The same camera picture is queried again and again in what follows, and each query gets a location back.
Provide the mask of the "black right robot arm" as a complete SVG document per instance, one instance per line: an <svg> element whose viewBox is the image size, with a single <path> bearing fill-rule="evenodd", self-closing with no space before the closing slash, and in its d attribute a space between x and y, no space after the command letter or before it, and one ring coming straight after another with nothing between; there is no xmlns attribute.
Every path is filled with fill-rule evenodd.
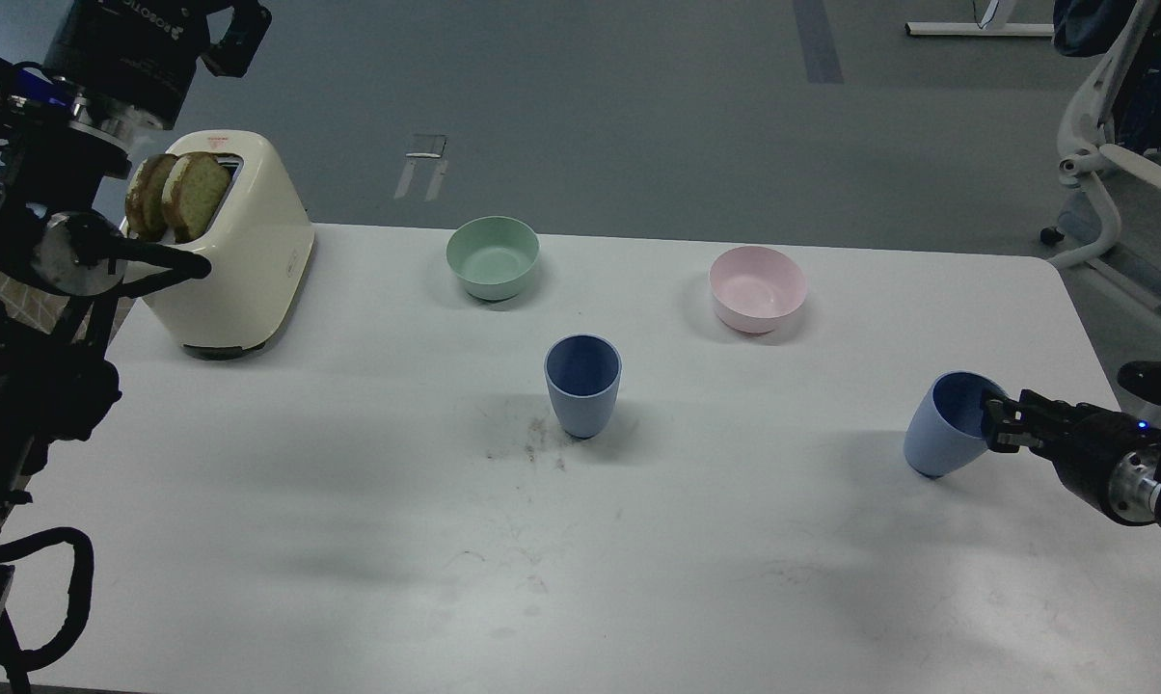
<svg viewBox="0 0 1161 694"><path fill-rule="evenodd" d="M1122 389L1161 406L1161 361L1128 361ZM1043 398L1029 389L1017 399L986 389L979 396L989 451L1026 448L1052 463L1063 487L1123 526L1161 527L1161 429L1141 418L1089 403Z"/></svg>

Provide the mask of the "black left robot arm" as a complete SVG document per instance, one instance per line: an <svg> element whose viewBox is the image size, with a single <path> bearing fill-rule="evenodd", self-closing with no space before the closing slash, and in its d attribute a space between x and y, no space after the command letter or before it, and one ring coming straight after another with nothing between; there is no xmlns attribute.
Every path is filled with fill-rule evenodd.
<svg viewBox="0 0 1161 694"><path fill-rule="evenodd" d="M204 256L135 240L95 209L130 175L140 130L175 126L199 66L240 78L271 26L258 1L74 1L39 62L0 57L0 533L29 504L51 444L86 440L121 399L106 359L115 313L211 272ZM21 648L15 564L68 548L65 619ZM91 620L95 549L72 527L0 540L0 668L13 693L68 655Z"/></svg>

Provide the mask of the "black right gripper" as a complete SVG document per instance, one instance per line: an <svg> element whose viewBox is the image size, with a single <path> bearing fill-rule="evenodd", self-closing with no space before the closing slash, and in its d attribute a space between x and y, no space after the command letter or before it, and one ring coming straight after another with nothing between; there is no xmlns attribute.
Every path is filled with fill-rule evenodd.
<svg viewBox="0 0 1161 694"><path fill-rule="evenodd" d="M1018 399L982 391L982 439L989 451L1051 444L1063 487L1105 516L1154 516L1161 483L1161 431L1131 414L1093 409L1073 422L1073 405L1029 389Z"/></svg>

